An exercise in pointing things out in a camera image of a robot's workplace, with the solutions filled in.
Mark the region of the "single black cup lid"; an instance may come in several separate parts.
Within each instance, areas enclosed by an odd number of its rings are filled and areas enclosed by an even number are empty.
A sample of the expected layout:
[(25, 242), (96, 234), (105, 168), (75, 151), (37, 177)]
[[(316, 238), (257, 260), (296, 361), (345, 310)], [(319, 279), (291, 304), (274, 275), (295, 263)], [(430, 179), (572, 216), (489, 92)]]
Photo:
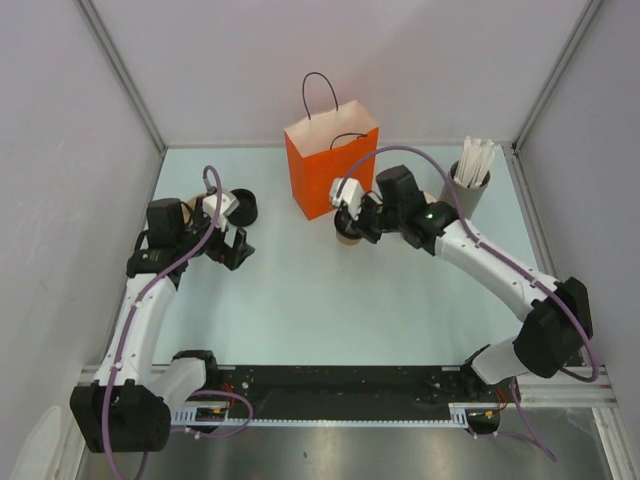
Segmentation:
[(359, 240), (361, 235), (352, 226), (353, 219), (347, 210), (337, 210), (334, 216), (336, 233), (349, 240)]

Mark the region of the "brown pulp cup carrier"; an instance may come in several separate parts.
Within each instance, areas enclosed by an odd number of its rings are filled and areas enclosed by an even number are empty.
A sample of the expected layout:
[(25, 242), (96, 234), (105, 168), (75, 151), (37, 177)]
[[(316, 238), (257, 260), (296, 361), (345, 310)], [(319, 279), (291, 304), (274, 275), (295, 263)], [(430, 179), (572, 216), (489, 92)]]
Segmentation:
[(186, 202), (182, 202), (182, 212), (186, 226), (199, 226), (202, 224), (201, 205), (201, 197), (193, 197)]

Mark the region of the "orange paper bag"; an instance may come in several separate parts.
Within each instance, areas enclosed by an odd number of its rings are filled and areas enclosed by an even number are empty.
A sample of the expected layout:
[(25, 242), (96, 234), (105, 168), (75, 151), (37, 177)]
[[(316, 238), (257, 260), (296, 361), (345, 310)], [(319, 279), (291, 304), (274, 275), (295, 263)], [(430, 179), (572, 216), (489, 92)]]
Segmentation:
[(307, 112), (284, 129), (292, 196), (306, 219), (331, 210), (333, 181), (376, 150), (378, 136), (378, 121), (357, 100), (335, 102), (321, 113)]

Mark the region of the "single brown paper cup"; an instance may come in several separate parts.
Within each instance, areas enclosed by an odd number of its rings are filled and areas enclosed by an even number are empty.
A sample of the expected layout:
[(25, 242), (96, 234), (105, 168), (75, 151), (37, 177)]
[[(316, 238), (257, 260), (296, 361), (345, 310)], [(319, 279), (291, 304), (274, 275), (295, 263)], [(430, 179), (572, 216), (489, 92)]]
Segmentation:
[(341, 244), (346, 246), (355, 246), (362, 240), (359, 235), (340, 231), (336, 232), (336, 238)]

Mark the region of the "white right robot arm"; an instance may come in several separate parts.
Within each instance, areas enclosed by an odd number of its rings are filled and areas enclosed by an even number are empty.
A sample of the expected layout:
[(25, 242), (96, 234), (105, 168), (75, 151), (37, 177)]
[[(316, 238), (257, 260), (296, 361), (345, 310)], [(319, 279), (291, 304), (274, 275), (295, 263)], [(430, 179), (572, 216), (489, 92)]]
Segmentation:
[(337, 232), (377, 243), (398, 233), (466, 272), (499, 298), (521, 321), (518, 335), (476, 351), (461, 376), (463, 393), (484, 401), (499, 382), (530, 372), (551, 378), (593, 335), (588, 292), (571, 277), (559, 281), (515, 260), (487, 241), (456, 209), (429, 202), (403, 165), (376, 177), (379, 190), (366, 192), (354, 178), (334, 180), (329, 198)]

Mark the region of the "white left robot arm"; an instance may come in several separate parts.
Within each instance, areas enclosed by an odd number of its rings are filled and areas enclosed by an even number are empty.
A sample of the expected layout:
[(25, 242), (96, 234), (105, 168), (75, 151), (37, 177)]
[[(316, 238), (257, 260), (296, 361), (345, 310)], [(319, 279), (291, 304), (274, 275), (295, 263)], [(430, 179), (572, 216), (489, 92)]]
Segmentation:
[(73, 389), (70, 408), (93, 453), (158, 452), (171, 418), (193, 394), (214, 397), (222, 373), (210, 350), (182, 350), (158, 378), (152, 364), (165, 315), (192, 259), (206, 256), (234, 271), (253, 254), (238, 228), (227, 244), (228, 218), (240, 206), (235, 193), (200, 195), (185, 203), (154, 200), (146, 228), (126, 265), (126, 291), (114, 336), (91, 382)]

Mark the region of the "black lid stack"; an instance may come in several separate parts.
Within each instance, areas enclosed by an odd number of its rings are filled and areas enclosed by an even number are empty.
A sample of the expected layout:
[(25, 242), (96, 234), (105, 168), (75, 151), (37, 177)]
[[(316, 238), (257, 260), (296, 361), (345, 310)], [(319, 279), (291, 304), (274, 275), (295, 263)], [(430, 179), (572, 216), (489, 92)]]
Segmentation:
[(258, 205), (255, 194), (243, 188), (237, 188), (231, 193), (238, 200), (238, 206), (228, 216), (230, 223), (236, 227), (248, 227), (258, 218)]

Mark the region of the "stacked brown paper cups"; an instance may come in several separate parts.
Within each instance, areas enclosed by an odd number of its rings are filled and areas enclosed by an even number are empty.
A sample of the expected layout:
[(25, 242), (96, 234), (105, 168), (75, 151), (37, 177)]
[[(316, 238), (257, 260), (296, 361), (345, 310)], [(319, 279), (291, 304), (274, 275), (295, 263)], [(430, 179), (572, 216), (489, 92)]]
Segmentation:
[(422, 194), (427, 204), (433, 204), (436, 202), (436, 198), (430, 193), (423, 191)]

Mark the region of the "grey straw holder tube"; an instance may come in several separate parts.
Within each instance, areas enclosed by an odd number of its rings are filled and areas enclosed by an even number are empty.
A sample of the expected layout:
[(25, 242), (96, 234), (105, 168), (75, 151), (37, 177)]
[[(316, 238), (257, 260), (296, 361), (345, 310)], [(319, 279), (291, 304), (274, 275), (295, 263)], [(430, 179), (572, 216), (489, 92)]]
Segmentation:
[(458, 163), (455, 162), (449, 170), (448, 177), (459, 201), (460, 211), (462, 212), (462, 215), (465, 218), (470, 219), (476, 207), (478, 206), (484, 191), (489, 185), (489, 182), (491, 180), (491, 173), (488, 172), (486, 174), (483, 182), (479, 186), (463, 187), (454, 180), (454, 174), (457, 171), (457, 167)]

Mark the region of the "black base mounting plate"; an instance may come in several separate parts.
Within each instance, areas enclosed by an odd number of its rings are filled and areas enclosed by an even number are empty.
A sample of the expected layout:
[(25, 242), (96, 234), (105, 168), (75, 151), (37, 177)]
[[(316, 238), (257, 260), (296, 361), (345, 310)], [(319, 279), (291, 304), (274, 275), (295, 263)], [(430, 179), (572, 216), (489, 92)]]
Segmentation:
[(221, 371), (220, 386), (245, 398), (255, 421), (449, 420), (449, 406), (501, 410), (509, 382), (487, 386), (442, 366), (258, 366)]

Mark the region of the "aluminium frame rail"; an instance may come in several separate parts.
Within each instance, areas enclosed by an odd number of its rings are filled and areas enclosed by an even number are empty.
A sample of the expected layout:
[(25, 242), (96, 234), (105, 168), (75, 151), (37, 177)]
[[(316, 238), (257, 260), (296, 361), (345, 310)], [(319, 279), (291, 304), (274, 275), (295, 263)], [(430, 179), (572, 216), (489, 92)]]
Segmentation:
[(527, 408), (605, 408), (617, 405), (605, 367), (593, 383), (585, 383), (559, 372), (549, 379), (533, 374), (517, 378), (520, 401)]

